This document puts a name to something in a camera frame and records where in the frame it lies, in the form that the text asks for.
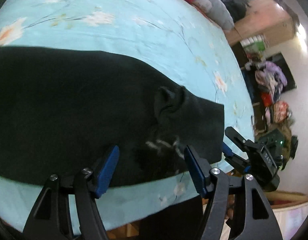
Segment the purple clothing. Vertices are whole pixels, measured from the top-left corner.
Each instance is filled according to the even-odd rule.
[[[263,70],[265,73],[272,73],[274,76],[276,74],[276,77],[280,79],[281,83],[286,86],[288,84],[288,81],[286,80],[286,77],[284,76],[281,68],[274,64],[271,61],[265,62],[265,69]]]

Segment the floral pattern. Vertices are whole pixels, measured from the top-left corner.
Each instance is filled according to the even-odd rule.
[[[197,96],[224,104],[225,126],[253,139],[253,108],[222,30],[182,0],[7,0],[0,10],[4,45],[102,50],[138,58]],[[214,166],[230,169],[224,160]],[[33,204],[26,202],[33,200],[34,190],[27,186],[28,198],[21,197],[15,206]],[[196,195],[185,172],[163,181],[110,188],[97,205],[106,229],[111,229]],[[17,194],[5,197],[13,202]],[[140,203],[142,208],[134,212]],[[17,215],[17,223],[3,218],[22,230],[19,225],[25,224],[28,213]],[[72,223],[78,234],[78,221]]]
[[[11,42],[19,39],[23,35],[22,23],[26,18],[18,18],[11,25],[4,26],[0,31],[0,46],[10,44]]]
[[[99,26],[100,24],[112,24],[115,17],[113,14],[104,13],[102,11],[93,12],[83,19],[90,26]]]

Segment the bedding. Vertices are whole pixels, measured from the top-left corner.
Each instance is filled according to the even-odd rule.
[[[223,31],[184,0],[7,0],[0,9],[0,46],[8,45],[101,50],[140,59],[194,95],[223,104],[225,127],[254,140],[251,100]],[[224,142],[246,158],[227,138]],[[214,166],[232,169],[224,160]],[[0,177],[2,219],[22,231],[40,190]],[[105,228],[112,229],[196,195],[184,172],[110,188],[96,203]],[[79,233],[73,196],[70,213]]]

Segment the black garment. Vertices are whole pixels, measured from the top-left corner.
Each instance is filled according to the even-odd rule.
[[[0,175],[44,184],[90,167],[109,145],[111,186],[166,178],[186,165],[157,139],[221,160],[224,107],[194,96],[150,65],[102,51],[0,48]]]
[[[249,6],[247,0],[221,0],[227,10],[230,12],[233,22],[243,19],[246,15],[246,6]]]
[[[202,218],[202,198],[197,196],[142,219],[136,239],[192,240]]]

